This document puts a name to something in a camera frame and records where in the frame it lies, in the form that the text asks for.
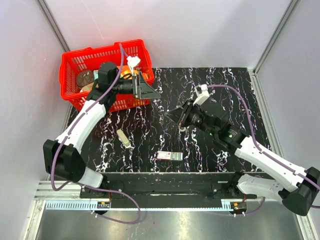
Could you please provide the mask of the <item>white staple box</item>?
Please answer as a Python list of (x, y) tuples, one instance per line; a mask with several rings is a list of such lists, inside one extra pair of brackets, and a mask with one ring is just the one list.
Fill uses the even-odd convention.
[(166, 161), (182, 161), (183, 153), (182, 152), (170, 152), (170, 151), (158, 151), (157, 159), (166, 160)]

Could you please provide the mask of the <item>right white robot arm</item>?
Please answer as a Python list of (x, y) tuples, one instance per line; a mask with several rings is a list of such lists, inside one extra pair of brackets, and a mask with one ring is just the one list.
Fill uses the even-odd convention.
[(237, 173), (227, 186), (231, 197), (246, 194), (277, 200), (299, 216), (306, 216), (312, 208), (320, 191), (320, 171), (291, 163), (255, 142), (253, 136), (229, 122), (227, 112), (217, 103), (198, 105), (187, 100), (165, 116), (180, 129), (194, 126), (205, 132), (221, 150), (252, 163), (271, 176), (271, 179), (262, 179)]

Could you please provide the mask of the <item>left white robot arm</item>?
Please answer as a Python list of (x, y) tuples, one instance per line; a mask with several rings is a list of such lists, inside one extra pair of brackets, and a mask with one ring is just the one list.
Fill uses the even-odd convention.
[(132, 94), (138, 100), (159, 99), (144, 79), (141, 71), (131, 78), (121, 76), (120, 68), (113, 62), (104, 62), (98, 69), (98, 78), (87, 99), (71, 125), (55, 140), (43, 144), (45, 170), (51, 178), (59, 177), (69, 182), (91, 187), (98, 198), (107, 195), (108, 185), (102, 174), (86, 166), (81, 157), (83, 144), (96, 124), (105, 117), (118, 94)]

